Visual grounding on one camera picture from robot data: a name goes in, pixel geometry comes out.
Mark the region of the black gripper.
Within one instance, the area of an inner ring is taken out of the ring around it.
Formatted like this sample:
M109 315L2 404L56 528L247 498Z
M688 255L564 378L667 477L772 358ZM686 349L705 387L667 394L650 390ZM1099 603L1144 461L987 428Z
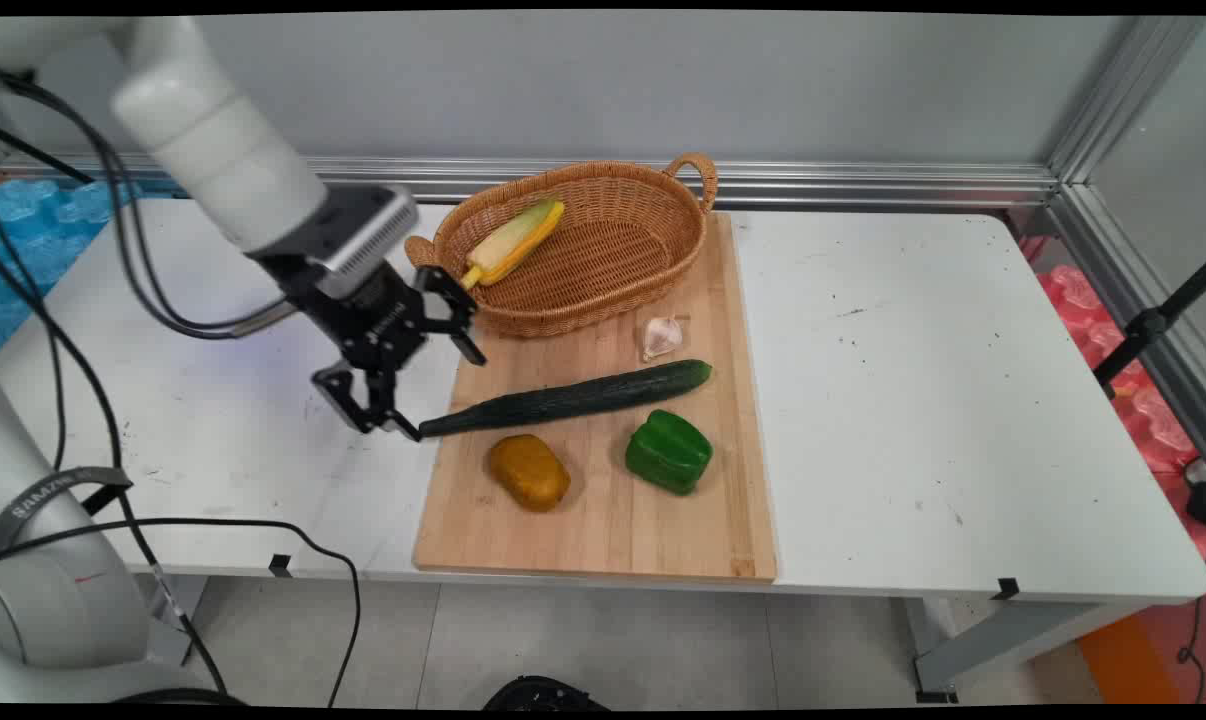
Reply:
M472 365L487 364L470 336L476 302L437 265L417 267L406 281L388 261L376 261L371 273L341 297L320 288L329 275L306 256L283 254L283 295L341 355L334 365L312 373L312 386L351 429L421 441L423 433L396 406L398 373L425 346L426 334L447 334ZM426 314L426 295L437 295L447 306L447 318ZM357 371L364 379L365 402L355 397Z

